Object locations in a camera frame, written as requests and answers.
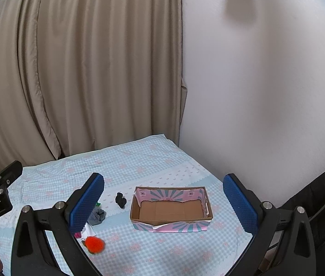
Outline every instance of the light blue bedsheet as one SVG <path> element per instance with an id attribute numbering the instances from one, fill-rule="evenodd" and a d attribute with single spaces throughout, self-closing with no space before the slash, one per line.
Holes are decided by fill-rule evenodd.
<path id="1" fill-rule="evenodd" d="M 6 276 L 10 275 L 12 241 L 21 208 L 30 204 L 42 209 L 65 201 L 93 172 L 105 179 L 99 202 L 107 217 L 93 228 L 106 247 L 89 257 L 103 276 L 224 276 L 252 238 L 244 232 L 222 183 L 165 136 L 150 136 L 25 167 L 9 187 L 13 210 L 0 217 L 0 258 Z M 207 189 L 213 211 L 207 231 L 149 233 L 134 229 L 129 213 L 135 186 L 201 185 Z M 117 192 L 127 198 L 124 210 L 115 203 Z M 47 234 L 60 268 L 71 275 L 52 233 Z"/>

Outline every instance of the red pom-pom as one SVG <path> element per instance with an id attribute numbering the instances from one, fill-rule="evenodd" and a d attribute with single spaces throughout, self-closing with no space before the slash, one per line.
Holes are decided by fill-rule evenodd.
<path id="1" fill-rule="evenodd" d="M 87 237 L 85 246 L 91 253 L 99 253 L 105 248 L 105 242 L 97 237 Z"/>

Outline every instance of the beige curtain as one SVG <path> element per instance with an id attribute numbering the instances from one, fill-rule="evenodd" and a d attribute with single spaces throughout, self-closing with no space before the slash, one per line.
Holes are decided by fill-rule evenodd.
<path id="1" fill-rule="evenodd" d="M 181 90 L 181 0 L 0 0 L 0 169 L 178 143 Z"/>

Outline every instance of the white wall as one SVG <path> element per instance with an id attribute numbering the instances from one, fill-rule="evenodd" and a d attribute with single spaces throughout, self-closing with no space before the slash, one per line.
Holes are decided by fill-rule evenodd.
<path id="1" fill-rule="evenodd" d="M 325 0 L 183 0 L 180 147 L 283 204 L 325 170 Z"/>

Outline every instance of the cardboard box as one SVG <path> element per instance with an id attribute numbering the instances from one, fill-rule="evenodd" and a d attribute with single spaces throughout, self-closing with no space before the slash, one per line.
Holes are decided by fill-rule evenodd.
<path id="1" fill-rule="evenodd" d="M 150 232 L 207 230 L 213 218 L 205 187 L 136 187 L 130 210 L 135 229 Z"/>

